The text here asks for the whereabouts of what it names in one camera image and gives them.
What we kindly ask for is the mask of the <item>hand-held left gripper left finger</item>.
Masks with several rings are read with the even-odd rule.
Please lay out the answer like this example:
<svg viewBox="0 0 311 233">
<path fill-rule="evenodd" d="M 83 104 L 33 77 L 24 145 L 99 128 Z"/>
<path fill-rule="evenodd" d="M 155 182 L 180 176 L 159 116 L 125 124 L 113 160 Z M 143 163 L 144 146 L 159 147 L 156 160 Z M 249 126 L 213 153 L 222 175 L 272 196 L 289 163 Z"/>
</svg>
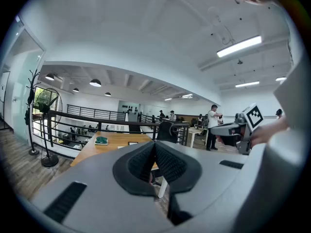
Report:
<svg viewBox="0 0 311 233">
<path fill-rule="evenodd" d="M 155 143 L 148 142 L 121 156 L 113 165 L 115 181 L 126 192 L 135 196 L 155 197 L 150 174 L 156 161 Z"/>
</svg>

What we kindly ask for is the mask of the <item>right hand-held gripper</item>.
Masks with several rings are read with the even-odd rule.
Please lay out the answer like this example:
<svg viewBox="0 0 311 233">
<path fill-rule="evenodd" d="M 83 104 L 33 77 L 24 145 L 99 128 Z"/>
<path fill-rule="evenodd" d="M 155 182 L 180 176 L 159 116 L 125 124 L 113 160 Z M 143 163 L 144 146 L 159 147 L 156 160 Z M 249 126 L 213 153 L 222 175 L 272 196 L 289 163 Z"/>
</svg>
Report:
<svg viewBox="0 0 311 233">
<path fill-rule="evenodd" d="M 249 154 L 253 131 L 264 121 L 256 103 L 251 104 L 240 113 L 234 121 L 211 128 L 211 133 L 218 136 L 223 144 L 236 147 L 240 154 Z"/>
</svg>

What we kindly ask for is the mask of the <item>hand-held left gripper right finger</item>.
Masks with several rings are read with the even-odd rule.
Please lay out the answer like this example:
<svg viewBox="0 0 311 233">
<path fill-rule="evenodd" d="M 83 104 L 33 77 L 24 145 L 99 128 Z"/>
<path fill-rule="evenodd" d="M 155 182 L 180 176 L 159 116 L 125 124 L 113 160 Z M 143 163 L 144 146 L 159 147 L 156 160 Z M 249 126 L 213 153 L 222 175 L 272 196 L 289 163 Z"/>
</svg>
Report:
<svg viewBox="0 0 311 233">
<path fill-rule="evenodd" d="M 155 142 L 155 163 L 170 186 L 172 194 L 191 191 L 202 175 L 200 163 L 169 142 Z"/>
</svg>

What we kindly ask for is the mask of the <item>person's right forearm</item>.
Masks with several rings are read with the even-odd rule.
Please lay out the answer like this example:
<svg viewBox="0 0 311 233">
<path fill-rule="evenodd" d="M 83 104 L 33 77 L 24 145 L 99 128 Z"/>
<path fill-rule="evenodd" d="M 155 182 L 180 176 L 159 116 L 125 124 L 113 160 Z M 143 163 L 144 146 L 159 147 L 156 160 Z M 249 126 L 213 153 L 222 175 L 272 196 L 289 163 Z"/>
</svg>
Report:
<svg viewBox="0 0 311 233">
<path fill-rule="evenodd" d="M 280 132 L 280 131 L 284 131 L 287 130 L 289 128 L 289 124 L 287 121 L 287 118 L 285 116 L 279 118 L 278 120 L 276 120 L 275 122 L 269 124 L 267 126 L 266 132 L 267 132 L 267 141 L 270 140 L 270 138 Z"/>
</svg>

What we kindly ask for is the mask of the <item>person's right hand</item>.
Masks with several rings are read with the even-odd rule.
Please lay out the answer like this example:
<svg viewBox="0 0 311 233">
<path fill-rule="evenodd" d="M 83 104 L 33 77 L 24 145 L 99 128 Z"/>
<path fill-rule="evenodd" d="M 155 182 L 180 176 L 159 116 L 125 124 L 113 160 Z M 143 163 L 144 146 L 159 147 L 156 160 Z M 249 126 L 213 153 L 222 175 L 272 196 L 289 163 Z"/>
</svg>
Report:
<svg viewBox="0 0 311 233">
<path fill-rule="evenodd" d="M 269 129 L 267 127 L 258 127 L 251 137 L 251 148 L 257 144 L 267 143 L 270 139 Z"/>
</svg>

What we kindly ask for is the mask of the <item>person's white shirt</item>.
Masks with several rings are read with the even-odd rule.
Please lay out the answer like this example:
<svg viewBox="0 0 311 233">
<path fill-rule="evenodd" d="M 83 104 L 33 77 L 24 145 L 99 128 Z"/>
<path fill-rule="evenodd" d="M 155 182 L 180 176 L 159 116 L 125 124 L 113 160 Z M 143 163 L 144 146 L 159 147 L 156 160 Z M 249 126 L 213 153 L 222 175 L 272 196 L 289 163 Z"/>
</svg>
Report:
<svg viewBox="0 0 311 233">
<path fill-rule="evenodd" d="M 275 90 L 289 127 L 311 130 L 311 61 L 303 56 Z"/>
</svg>

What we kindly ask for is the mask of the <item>wooden desk with white legs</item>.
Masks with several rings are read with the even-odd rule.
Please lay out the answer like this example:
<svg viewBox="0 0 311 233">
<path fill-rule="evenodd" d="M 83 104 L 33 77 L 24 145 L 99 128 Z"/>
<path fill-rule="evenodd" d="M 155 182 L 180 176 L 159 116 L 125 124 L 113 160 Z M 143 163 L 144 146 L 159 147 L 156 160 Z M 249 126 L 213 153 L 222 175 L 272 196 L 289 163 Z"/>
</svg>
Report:
<svg viewBox="0 0 311 233">
<path fill-rule="evenodd" d="M 191 135 L 190 137 L 190 147 L 193 147 L 193 143 L 194 143 L 194 139 L 196 135 L 201 134 L 204 137 L 204 145 L 206 146 L 207 144 L 207 133 L 208 131 L 206 131 L 204 128 L 196 128 L 196 127 L 190 127 L 188 133 Z"/>
</svg>

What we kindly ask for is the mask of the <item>black mesh office chair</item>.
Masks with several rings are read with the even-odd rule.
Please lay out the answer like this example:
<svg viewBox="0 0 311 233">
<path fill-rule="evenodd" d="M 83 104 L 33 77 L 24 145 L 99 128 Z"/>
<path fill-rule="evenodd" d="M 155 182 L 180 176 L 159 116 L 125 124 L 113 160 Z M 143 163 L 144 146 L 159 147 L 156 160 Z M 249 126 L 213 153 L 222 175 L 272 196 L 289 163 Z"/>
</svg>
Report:
<svg viewBox="0 0 311 233">
<path fill-rule="evenodd" d="M 178 135 L 173 131 L 173 124 L 168 121 L 160 123 L 156 140 L 177 143 Z"/>
</svg>

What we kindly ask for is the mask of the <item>black metal railing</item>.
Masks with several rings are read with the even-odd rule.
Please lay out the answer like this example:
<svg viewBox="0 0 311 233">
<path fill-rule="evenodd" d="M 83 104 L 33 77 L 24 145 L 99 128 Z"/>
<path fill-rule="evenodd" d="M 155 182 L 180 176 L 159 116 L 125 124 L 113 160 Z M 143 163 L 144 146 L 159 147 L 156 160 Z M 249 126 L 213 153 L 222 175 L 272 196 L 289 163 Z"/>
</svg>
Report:
<svg viewBox="0 0 311 233">
<path fill-rule="evenodd" d="M 117 121 L 125 121 L 127 116 L 125 112 L 115 112 L 115 111 L 87 108 L 70 104 L 67 105 L 67 113 L 81 117 L 99 118 L 104 120 L 117 120 Z"/>
</svg>

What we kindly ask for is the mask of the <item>black standing fan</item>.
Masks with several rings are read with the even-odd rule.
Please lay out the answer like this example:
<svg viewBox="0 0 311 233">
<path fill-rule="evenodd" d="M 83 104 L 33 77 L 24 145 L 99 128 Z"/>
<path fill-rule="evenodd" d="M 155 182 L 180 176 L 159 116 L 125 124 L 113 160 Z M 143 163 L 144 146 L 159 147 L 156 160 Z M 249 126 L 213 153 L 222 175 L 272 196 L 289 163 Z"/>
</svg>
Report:
<svg viewBox="0 0 311 233">
<path fill-rule="evenodd" d="M 40 103 L 38 107 L 33 105 L 33 133 L 41 140 L 42 150 L 45 152 L 45 155 L 41 157 L 41 165 L 46 168 L 54 167 L 59 162 L 57 155 L 49 153 L 49 147 L 53 147 L 54 143 L 58 142 L 58 124 L 61 120 L 61 115 L 55 112 L 62 111 L 62 100 L 57 110 L 52 110 L 49 105 L 43 103 Z"/>
</svg>

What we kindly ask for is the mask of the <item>large glass window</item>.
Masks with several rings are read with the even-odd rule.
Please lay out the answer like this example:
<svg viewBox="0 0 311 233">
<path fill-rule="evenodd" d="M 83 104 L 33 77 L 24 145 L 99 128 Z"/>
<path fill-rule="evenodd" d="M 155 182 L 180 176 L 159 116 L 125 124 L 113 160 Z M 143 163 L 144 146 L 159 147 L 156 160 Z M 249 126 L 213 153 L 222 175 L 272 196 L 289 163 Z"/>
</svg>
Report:
<svg viewBox="0 0 311 233">
<path fill-rule="evenodd" d="M 38 107 L 40 103 L 43 103 L 49 105 L 50 109 L 57 110 L 60 102 L 61 98 L 56 90 L 52 88 L 41 88 L 38 86 L 35 88 L 35 107 Z"/>
</svg>

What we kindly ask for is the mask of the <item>black coat rack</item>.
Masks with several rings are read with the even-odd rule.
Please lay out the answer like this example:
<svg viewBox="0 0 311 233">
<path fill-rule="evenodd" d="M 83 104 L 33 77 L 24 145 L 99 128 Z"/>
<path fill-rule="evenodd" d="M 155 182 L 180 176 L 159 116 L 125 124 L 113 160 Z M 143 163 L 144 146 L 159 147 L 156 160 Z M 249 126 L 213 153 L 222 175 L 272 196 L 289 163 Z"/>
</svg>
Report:
<svg viewBox="0 0 311 233">
<path fill-rule="evenodd" d="M 33 144 L 33 141 L 32 141 L 32 132 L 31 132 L 31 123 L 30 123 L 30 119 L 31 119 L 31 104 L 33 103 L 34 101 L 34 98 L 35 98 L 35 91 L 34 91 L 34 87 L 35 87 L 35 79 L 36 77 L 39 75 L 39 72 L 37 71 L 37 69 L 35 71 L 31 71 L 30 70 L 30 73 L 32 75 L 32 79 L 28 79 L 28 81 L 30 82 L 30 85 L 29 86 L 26 86 L 30 91 L 29 91 L 29 96 L 27 98 L 27 111 L 25 113 L 25 123 L 26 125 L 28 126 L 28 133 L 29 133 L 29 139 L 30 139 L 30 144 L 31 144 L 31 149 L 28 151 L 28 153 L 31 155 L 31 156 L 35 156 L 37 154 L 39 154 L 39 151 L 36 150 L 34 148 L 34 144 Z"/>
</svg>

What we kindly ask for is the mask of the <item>wall panel with black caps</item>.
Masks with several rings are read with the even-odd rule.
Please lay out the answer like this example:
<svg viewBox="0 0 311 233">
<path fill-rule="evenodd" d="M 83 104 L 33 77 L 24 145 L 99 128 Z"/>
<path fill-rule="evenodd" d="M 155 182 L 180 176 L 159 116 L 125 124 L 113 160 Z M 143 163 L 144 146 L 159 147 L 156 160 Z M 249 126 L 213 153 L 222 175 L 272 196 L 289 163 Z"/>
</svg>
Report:
<svg viewBox="0 0 311 233">
<path fill-rule="evenodd" d="M 118 112 L 137 115 L 139 110 L 139 104 L 129 101 L 119 101 Z"/>
</svg>

